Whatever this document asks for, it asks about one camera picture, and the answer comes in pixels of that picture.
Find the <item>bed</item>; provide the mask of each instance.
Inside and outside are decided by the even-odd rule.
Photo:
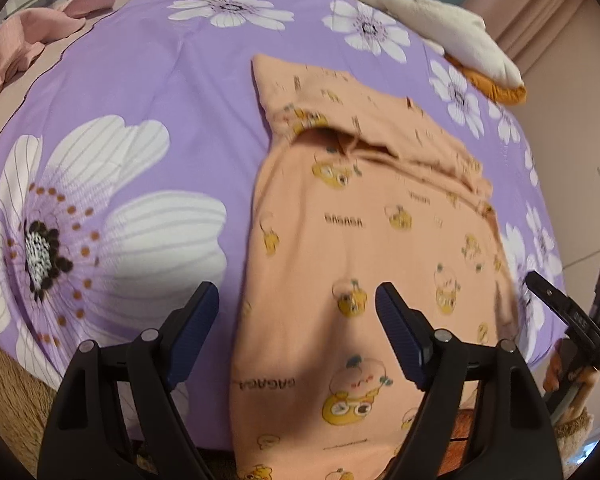
[[[49,387],[81,340],[128,340],[213,281],[221,312],[174,400],[197,446],[231,449],[230,353],[253,183],[269,147],[251,75],[258,53],[346,70],[416,101],[483,164],[513,279],[522,287],[537,269],[563,286],[522,129],[414,32],[354,0],[116,6],[126,1],[53,44],[0,95],[0,348]],[[382,20],[391,36],[376,56],[328,16]],[[564,326],[528,292],[519,317],[533,367]]]

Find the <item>cable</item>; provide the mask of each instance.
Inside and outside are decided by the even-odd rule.
[[[562,266],[562,270],[568,269],[569,267],[573,267],[576,264],[582,263],[584,260],[588,260],[589,258],[595,256],[596,254],[600,254],[600,249],[598,249],[597,251],[592,252],[591,254],[587,254],[587,256],[583,256],[581,258],[578,258],[577,260],[575,260],[574,262],[571,262],[570,264],[563,265]]]

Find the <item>blue gripper pad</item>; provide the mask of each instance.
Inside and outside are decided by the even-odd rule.
[[[391,283],[376,289],[376,312],[404,377],[425,390],[429,383],[425,365],[433,356],[432,329],[423,325]]]
[[[218,315],[220,297],[213,283],[203,282],[182,309],[183,327],[171,345],[167,384],[170,389],[185,381],[193,368],[206,336]]]

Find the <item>hand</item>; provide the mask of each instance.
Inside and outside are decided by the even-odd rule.
[[[562,373],[562,360],[560,359],[559,351],[561,344],[562,340],[559,340],[555,344],[554,351],[549,359],[549,367],[546,370],[544,382],[542,383],[542,387],[546,392],[554,392],[560,387],[559,378]],[[589,398],[593,387],[600,378],[600,372],[591,366],[580,368],[572,372],[571,375],[572,376],[569,377],[569,379],[575,383],[581,384],[581,387],[567,410],[565,410],[564,414],[561,416],[558,424],[564,424],[571,420],[575,420],[582,414],[584,405]]]

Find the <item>pink curtain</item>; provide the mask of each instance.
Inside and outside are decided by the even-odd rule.
[[[523,74],[564,28],[584,0],[466,0]]]

